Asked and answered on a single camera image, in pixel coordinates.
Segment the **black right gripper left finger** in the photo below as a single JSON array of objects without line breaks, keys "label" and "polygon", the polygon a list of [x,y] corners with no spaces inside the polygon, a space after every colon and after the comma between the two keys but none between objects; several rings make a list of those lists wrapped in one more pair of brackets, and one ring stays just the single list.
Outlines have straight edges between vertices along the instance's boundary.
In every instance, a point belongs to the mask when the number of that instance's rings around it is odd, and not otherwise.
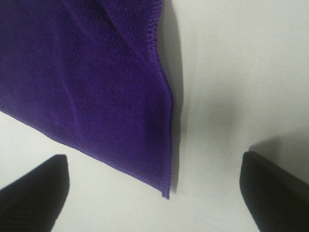
[{"label": "black right gripper left finger", "polygon": [[0,190],[0,230],[50,232],[69,189],[67,157],[54,155]]}]

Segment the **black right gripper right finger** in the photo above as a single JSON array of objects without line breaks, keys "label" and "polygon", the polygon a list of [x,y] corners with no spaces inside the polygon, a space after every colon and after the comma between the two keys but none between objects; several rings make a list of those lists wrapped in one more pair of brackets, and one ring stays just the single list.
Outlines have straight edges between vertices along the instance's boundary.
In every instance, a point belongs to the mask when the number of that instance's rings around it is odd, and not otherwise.
[{"label": "black right gripper right finger", "polygon": [[309,185],[263,156],[243,154],[239,188],[261,232],[307,232]]}]

